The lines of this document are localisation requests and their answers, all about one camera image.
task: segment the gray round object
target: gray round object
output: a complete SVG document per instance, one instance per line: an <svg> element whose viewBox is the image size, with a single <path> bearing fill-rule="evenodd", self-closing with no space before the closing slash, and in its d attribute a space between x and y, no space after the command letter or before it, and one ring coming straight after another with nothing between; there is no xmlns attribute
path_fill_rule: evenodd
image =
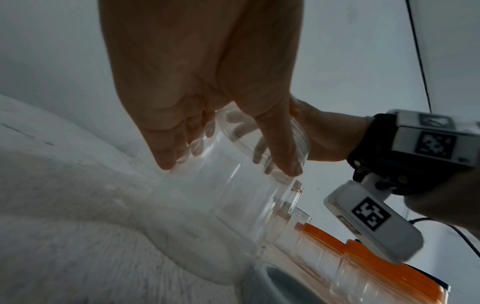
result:
<svg viewBox="0 0 480 304"><path fill-rule="evenodd" d="M250 269L241 288L245 304L325 304L291 275L263 261Z"/></svg>

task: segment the white table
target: white table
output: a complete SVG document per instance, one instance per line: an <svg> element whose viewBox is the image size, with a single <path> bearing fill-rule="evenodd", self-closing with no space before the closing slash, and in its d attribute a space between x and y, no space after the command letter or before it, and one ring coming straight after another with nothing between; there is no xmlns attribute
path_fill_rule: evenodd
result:
<svg viewBox="0 0 480 304"><path fill-rule="evenodd" d="M74 124L0 96L1 303L239 303L177 267L127 206L155 180Z"/></svg>

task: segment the transparent plastic jar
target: transparent plastic jar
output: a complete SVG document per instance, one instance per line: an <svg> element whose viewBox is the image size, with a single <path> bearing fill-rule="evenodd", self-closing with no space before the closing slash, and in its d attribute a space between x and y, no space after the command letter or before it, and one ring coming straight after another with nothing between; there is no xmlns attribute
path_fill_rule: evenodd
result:
<svg viewBox="0 0 480 304"><path fill-rule="evenodd" d="M274 200L277 202L278 211L274 211L276 216L273 217L268 224L267 234L265 237L265 242L267 244L271 244L276 241L283 233L285 227L290 221L290 218L292 217L292 213L295 210L297 202L299 201L302 190L302 183L298 180L295 180L291 190L285 194L285 198L277 199L274 197Z"/></svg>
<svg viewBox="0 0 480 304"><path fill-rule="evenodd" d="M446 304L449 295L421 272L387 262L352 240L344 247L330 291L342 304Z"/></svg>
<svg viewBox="0 0 480 304"><path fill-rule="evenodd" d="M297 224L300 238L293 251L293 260L323 285L337 276L345 244L310 224Z"/></svg>
<svg viewBox="0 0 480 304"><path fill-rule="evenodd" d="M295 229L295 226L297 224L308 224L311 220L312 217L302 210L298 208L293 209L290 220L288 220L280 237L273 242L274 246L291 256L301 235L300 231Z"/></svg>
<svg viewBox="0 0 480 304"><path fill-rule="evenodd" d="M138 214L151 241L170 259L207 280L239 282L253 263L269 221L280 210L294 179L271 162L270 151L255 156L262 138L254 120L234 103L218 111L215 133L203 153L178 164ZM310 151L302 128L291 121L301 165Z"/></svg>

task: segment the hand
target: hand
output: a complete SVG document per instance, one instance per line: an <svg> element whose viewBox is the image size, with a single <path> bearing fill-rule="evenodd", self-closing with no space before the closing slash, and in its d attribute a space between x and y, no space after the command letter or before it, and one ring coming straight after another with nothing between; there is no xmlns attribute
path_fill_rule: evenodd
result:
<svg viewBox="0 0 480 304"><path fill-rule="evenodd" d="M364 117L322 112L295 97L291 99L290 113L310 140L308 160L345 160L358 146L369 126ZM241 112L230 112L226 119L229 123L238 123L233 130L234 138L242 138L258 128L252 118ZM260 162L267 148L265 139L261 138L254 149L254 163ZM272 169L271 164L266 164L265 173L270 174Z"/></svg>
<svg viewBox="0 0 480 304"><path fill-rule="evenodd" d="M302 173L289 116L302 0L100 0L99 9L118 96L160 168L233 100L275 164Z"/></svg>

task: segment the wire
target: wire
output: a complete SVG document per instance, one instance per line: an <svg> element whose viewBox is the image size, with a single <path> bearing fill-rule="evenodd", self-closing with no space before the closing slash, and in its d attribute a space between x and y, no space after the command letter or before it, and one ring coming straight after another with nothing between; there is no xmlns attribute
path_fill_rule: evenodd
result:
<svg viewBox="0 0 480 304"><path fill-rule="evenodd" d="M423 222L423 221L434 221L434 222L437 222L436 220L434 220L433 218L431 217L421 217L421 218L416 218L416 219L411 219L409 220L409 222L411 224L415 224L415 223L418 223L418 222ZM466 244L475 252L475 254L480 257L480 251L472 244L472 242L469 240L469 238L463 233L460 231L460 229L458 229L457 227L455 226L452 226L452 225L448 225L448 224L445 224L447 225L448 227L452 228L453 230L455 230L456 233L458 233L458 235L460 237L462 237L462 239L466 242Z"/></svg>

